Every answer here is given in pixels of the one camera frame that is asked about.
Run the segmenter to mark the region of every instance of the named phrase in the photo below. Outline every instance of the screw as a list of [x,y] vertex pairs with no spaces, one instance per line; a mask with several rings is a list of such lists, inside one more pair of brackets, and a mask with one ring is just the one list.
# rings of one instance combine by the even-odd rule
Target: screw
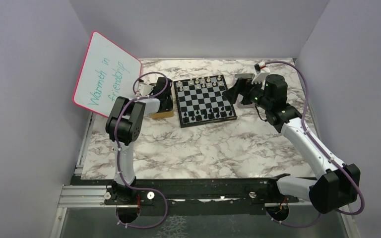
[[250,192],[250,193],[249,193],[249,197],[251,197],[251,198],[256,198],[256,193],[255,193],[255,192]]
[[150,199],[150,200],[153,199],[154,196],[155,196],[155,194],[153,192],[147,193],[147,198]]
[[110,198],[112,198],[112,195],[109,192],[106,192],[104,194],[104,199],[109,200]]

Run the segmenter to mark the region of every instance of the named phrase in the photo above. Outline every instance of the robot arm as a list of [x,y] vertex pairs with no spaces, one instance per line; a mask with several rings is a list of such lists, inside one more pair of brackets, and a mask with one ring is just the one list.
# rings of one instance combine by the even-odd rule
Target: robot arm
[[[165,84],[166,79],[160,77],[155,85],[146,85],[142,82],[138,85],[138,91],[136,94],[138,96],[148,95],[149,93],[157,93],[160,91]],[[116,173],[114,181],[117,184],[124,185],[124,182],[119,176],[119,167],[122,170],[122,175],[128,185],[131,185],[135,181],[135,172],[133,169],[133,146],[136,139],[141,132],[142,120],[145,115],[157,113],[161,108],[171,100],[171,97],[166,96],[171,95],[170,87],[166,90],[166,93],[161,94],[157,98],[147,98],[139,101],[133,102],[128,108],[123,118],[121,119],[118,127],[118,139],[121,144],[120,152],[120,165],[116,165]],[[109,134],[109,138],[115,141],[115,126],[124,106],[129,102],[128,98],[118,97],[113,105],[112,111],[110,112],[109,118],[106,122],[106,132]]]
[[[326,156],[305,134],[301,114],[287,103],[287,83],[284,81],[284,77],[277,74],[268,75],[263,89],[262,83],[254,84],[252,78],[239,78],[233,87],[223,93],[223,96],[230,103],[235,103],[238,95],[242,95],[242,104],[254,103],[256,107],[263,108],[266,120],[294,144],[308,161],[317,178],[317,180],[310,180],[295,178],[288,174],[281,175],[276,181],[278,192],[282,195],[291,195],[310,201],[321,213],[327,213],[354,202],[357,199],[357,192],[350,181],[327,160]],[[312,135],[358,185],[360,170],[354,164],[346,165],[333,155],[314,134]]]

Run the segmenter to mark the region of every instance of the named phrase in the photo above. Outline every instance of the chess board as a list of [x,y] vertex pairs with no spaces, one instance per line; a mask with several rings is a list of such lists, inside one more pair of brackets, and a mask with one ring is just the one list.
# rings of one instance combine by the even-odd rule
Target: chess board
[[222,96],[227,90],[223,75],[191,78],[173,83],[180,127],[235,120],[233,105]]

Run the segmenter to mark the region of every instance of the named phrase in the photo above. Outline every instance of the glass panel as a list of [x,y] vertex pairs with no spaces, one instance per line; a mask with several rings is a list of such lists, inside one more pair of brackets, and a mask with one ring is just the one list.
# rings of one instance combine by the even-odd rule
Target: glass panel
[[[318,212],[311,206],[291,206],[287,222],[306,224]],[[154,224],[160,217],[138,217],[134,225]],[[160,226],[140,230],[117,226],[114,208],[69,208],[63,238],[305,238],[348,237],[341,216],[336,212],[324,215],[313,227],[295,229],[280,226],[267,216],[215,215],[169,216]]]

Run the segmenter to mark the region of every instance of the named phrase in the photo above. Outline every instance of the metal frame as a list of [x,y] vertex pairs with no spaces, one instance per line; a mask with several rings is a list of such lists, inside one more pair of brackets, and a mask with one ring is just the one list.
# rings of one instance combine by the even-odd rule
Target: metal frame
[[50,238],[59,238],[64,227],[64,221],[66,216],[66,208],[58,208],[56,211],[55,221],[53,222]]

